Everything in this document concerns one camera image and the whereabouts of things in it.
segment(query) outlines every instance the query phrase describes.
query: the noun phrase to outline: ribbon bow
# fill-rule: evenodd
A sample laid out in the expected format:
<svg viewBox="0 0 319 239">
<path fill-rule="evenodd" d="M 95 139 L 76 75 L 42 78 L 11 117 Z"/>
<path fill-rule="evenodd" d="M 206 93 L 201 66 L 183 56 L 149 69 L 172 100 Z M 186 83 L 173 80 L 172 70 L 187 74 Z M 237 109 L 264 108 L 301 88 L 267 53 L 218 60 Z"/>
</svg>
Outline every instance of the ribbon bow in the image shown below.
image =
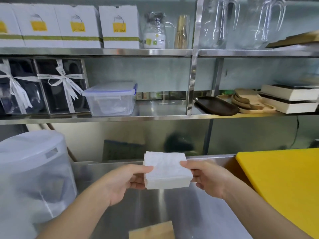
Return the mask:
<svg viewBox="0 0 319 239">
<path fill-rule="evenodd" d="M 40 79 L 48 79 L 48 83 L 50 86 L 58 86 L 61 83 L 63 84 L 65 97 L 68 103 L 69 111 L 70 113 L 74 113 L 74 105 L 72 102 L 72 99 L 78 99 L 77 94 L 74 92 L 78 92 L 78 94 L 82 95 L 83 90 L 75 84 L 68 76 L 74 79 L 82 79 L 82 75 L 66 75 L 65 70 L 63 69 L 63 63 L 61 59 L 56 60 L 58 67 L 56 67 L 56 70 L 59 72 L 60 76 L 56 75 L 38 75 Z M 56 79 L 57 82 L 51 84 L 50 80 Z"/>
<path fill-rule="evenodd" d="M 28 97 L 27 92 L 16 79 L 29 80 L 29 81 L 38 81 L 38 78 L 35 76 L 30 77 L 13 77 L 11 74 L 10 63 L 8 59 L 2 59 L 3 64 L 0 64 L 0 71 L 4 72 L 5 75 L 0 75 L 0 78 L 9 78 L 10 80 L 10 94 L 15 96 L 18 106 L 22 114 L 26 114 L 26 109 L 28 107 L 32 108 L 32 104 Z"/>
</svg>

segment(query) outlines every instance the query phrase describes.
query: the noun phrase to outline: white napkin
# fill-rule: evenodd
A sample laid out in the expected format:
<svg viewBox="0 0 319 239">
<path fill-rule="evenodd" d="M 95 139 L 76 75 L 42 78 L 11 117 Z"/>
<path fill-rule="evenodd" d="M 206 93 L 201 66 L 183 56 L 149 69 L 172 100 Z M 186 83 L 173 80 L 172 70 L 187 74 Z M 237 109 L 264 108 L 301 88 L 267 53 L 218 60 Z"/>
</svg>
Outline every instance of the white napkin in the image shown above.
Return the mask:
<svg viewBox="0 0 319 239">
<path fill-rule="evenodd" d="M 186 161 L 183 153 L 146 152 L 143 164 L 154 166 L 152 172 L 145 174 L 146 189 L 174 189 L 188 187 L 193 178 L 190 169 L 180 165 Z"/>
</svg>

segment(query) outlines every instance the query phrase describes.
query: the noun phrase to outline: plastic bin lid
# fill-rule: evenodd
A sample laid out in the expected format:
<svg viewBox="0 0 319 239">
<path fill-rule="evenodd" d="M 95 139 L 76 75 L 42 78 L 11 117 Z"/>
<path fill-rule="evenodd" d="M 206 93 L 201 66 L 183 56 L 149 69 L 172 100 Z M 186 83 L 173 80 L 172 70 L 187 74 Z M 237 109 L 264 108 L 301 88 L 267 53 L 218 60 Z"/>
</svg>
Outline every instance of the plastic bin lid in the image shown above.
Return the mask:
<svg viewBox="0 0 319 239">
<path fill-rule="evenodd" d="M 95 85 L 83 91 L 83 96 L 131 96 L 136 94 L 137 84 L 131 81 L 114 81 Z"/>
<path fill-rule="evenodd" d="M 47 152 L 64 140 L 56 131 L 40 130 L 26 132 L 0 142 L 0 166 L 6 163 L 19 162 Z"/>
</svg>

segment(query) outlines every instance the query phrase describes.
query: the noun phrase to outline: hand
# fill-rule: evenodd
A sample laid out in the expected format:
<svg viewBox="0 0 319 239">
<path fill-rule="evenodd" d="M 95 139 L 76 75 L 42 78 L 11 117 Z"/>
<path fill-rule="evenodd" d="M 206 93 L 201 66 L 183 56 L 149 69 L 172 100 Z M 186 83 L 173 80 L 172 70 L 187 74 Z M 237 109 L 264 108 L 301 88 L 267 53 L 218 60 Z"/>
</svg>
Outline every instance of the hand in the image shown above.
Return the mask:
<svg viewBox="0 0 319 239">
<path fill-rule="evenodd" d="M 198 188 L 205 190 L 210 196 L 220 199 L 224 198 L 227 182 L 234 177 L 227 169 L 218 166 L 209 159 L 181 161 L 181 165 L 191 169 L 194 176 L 192 182 L 196 182 Z"/>
<path fill-rule="evenodd" d="M 153 166 L 127 164 L 108 172 L 97 183 L 106 188 L 109 205 L 115 205 L 123 199 L 126 189 L 145 189 L 144 174 L 152 170 Z"/>
</svg>

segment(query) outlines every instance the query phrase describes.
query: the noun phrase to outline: glass pitcher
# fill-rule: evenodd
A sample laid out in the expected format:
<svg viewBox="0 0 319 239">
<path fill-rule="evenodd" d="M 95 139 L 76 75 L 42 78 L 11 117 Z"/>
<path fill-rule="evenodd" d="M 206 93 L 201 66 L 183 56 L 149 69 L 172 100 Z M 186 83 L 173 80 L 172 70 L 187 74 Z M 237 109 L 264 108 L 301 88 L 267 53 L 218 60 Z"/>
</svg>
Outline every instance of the glass pitcher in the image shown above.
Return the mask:
<svg viewBox="0 0 319 239">
<path fill-rule="evenodd" d="M 165 14 L 162 12 L 149 12 L 145 14 L 146 25 L 143 32 L 144 48 L 165 49 L 168 40 L 165 32 L 165 24 L 170 24 L 175 32 L 175 27 L 170 22 L 164 22 Z"/>
<path fill-rule="evenodd" d="M 270 29 L 273 6 L 280 8 L 277 27 Z M 280 30 L 286 11 L 285 0 L 248 0 L 248 10 L 237 36 L 236 47 L 240 49 L 264 48 L 269 42 L 269 33 L 276 35 Z"/>
<path fill-rule="evenodd" d="M 238 0 L 209 0 L 203 11 L 199 47 L 203 49 L 221 49 L 226 47 L 228 5 L 235 6 L 233 30 L 236 29 L 239 15 Z"/>
</svg>

